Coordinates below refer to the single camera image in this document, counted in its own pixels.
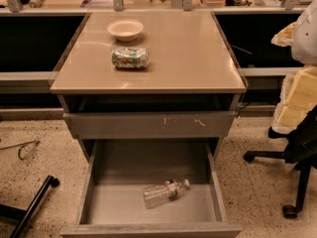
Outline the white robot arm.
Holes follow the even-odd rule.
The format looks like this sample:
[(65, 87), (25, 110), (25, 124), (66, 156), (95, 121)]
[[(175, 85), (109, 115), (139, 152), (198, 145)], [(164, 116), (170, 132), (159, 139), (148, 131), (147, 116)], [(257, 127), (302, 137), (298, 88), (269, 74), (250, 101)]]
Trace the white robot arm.
[(270, 138), (278, 138), (295, 130), (317, 105), (317, 0), (296, 22), (275, 34), (271, 42), (291, 46), (292, 57), (303, 64), (303, 69), (288, 73), (283, 80), (280, 102), (268, 130)]

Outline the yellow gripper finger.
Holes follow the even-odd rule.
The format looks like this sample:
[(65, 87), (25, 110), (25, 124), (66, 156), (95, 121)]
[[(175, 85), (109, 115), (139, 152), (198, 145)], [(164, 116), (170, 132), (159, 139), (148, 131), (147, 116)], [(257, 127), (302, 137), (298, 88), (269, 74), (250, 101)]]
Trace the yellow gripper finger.
[(317, 105), (317, 67), (306, 66), (289, 73), (282, 83), (280, 102), (276, 105), (271, 128), (288, 134), (295, 130)]
[(279, 47), (291, 46), (294, 26), (295, 24), (291, 23), (282, 30), (280, 30), (277, 34), (275, 34), (272, 37), (271, 43)]

